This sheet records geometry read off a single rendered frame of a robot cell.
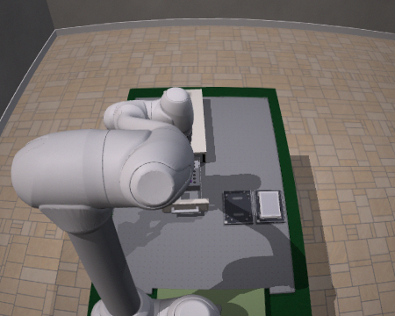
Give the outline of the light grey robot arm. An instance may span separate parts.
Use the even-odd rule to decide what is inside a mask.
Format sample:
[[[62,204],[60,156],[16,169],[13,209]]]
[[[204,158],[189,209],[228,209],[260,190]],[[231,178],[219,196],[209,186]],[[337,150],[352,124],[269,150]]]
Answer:
[[[111,216],[113,208],[159,210],[184,194],[193,121],[189,93],[174,87],[158,100],[110,105],[109,130],[49,133],[15,154],[18,197],[68,233],[102,299],[90,316],[220,316],[221,305],[200,295],[160,300],[136,287]]]

